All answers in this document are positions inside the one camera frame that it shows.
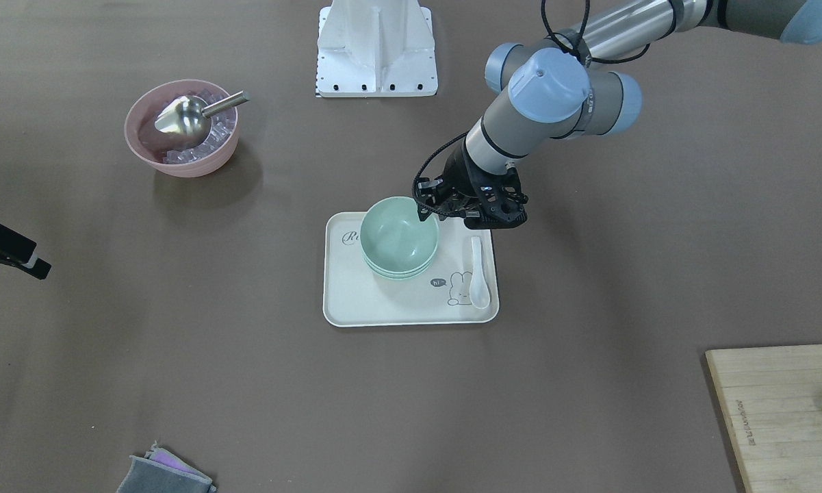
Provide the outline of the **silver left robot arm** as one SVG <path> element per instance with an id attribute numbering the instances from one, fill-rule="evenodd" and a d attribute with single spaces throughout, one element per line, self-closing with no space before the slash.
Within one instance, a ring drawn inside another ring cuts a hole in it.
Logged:
<path id="1" fill-rule="evenodd" d="M 449 141 L 438 177 L 414 178 L 419 220 L 462 218 L 468 229 L 522 225 L 528 199 L 517 163 L 548 138 L 629 128 L 641 112 L 641 88 L 606 66 L 638 59 L 655 41 L 697 26 L 811 45 L 822 41 L 822 1 L 629 1 L 562 30 L 546 25 L 535 44 L 496 47 L 485 67 L 494 101 Z"/>

